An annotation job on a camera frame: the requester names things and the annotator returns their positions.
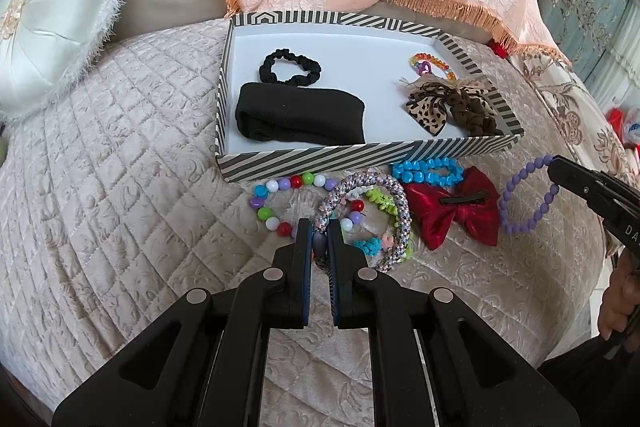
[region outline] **white pillow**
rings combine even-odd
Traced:
[[[82,77],[122,0],[0,0],[0,118],[19,120]]]

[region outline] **human hand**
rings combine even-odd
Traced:
[[[633,254],[625,248],[618,266],[609,277],[609,287],[602,295],[602,305],[598,316],[598,331],[607,340],[611,333],[622,333],[626,328],[628,316],[634,307],[640,304],[640,278],[633,275]],[[625,344],[628,351],[636,351],[640,347],[640,331],[634,334]]]

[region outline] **white bead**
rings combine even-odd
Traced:
[[[324,187],[326,177],[323,174],[316,174],[314,176],[314,185],[316,187]]]
[[[278,229],[278,225],[280,224],[280,220],[276,216],[271,216],[264,223],[265,223],[266,227],[269,230],[271,230],[271,232],[274,232],[275,230]]]
[[[353,228],[353,221],[348,217],[343,217],[340,220],[340,228],[345,232],[351,232],[351,229]]]
[[[269,192],[277,192],[278,188],[280,188],[276,180],[269,180],[264,184],[264,186],[267,187]]]

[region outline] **silver screw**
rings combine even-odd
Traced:
[[[453,300],[453,292],[447,288],[438,288],[433,292],[433,297],[436,301],[447,303]]]
[[[284,273],[280,268],[267,268],[264,272],[262,272],[262,276],[268,281],[278,281],[282,279]]]
[[[189,304],[200,304],[206,298],[207,298],[207,292],[200,288],[196,288],[194,290],[191,290],[189,293],[187,293],[187,302]]]
[[[358,270],[358,277],[364,281],[372,281],[378,276],[378,272],[373,268],[360,268]]]

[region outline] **mattress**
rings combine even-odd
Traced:
[[[0,168],[0,362],[52,409],[190,288],[234,287],[287,242],[257,222],[252,184],[225,183],[214,161],[226,25],[111,45],[67,98],[9,129]],[[535,156],[568,155],[523,77],[485,46],[456,41],[526,126],[514,149],[462,164],[500,187]],[[514,219],[530,215],[547,189],[540,175],[519,185]],[[278,215],[293,221],[312,215],[322,191],[273,198]],[[376,210],[363,224],[373,233],[389,225]],[[420,291],[452,288],[537,364],[587,302],[603,254],[598,219],[562,191],[533,234],[501,233],[492,248],[454,223],[442,247],[418,243],[391,275]],[[271,335],[261,422],[372,425],[367,334],[332,327],[326,277],[317,269],[312,277],[309,327]]]

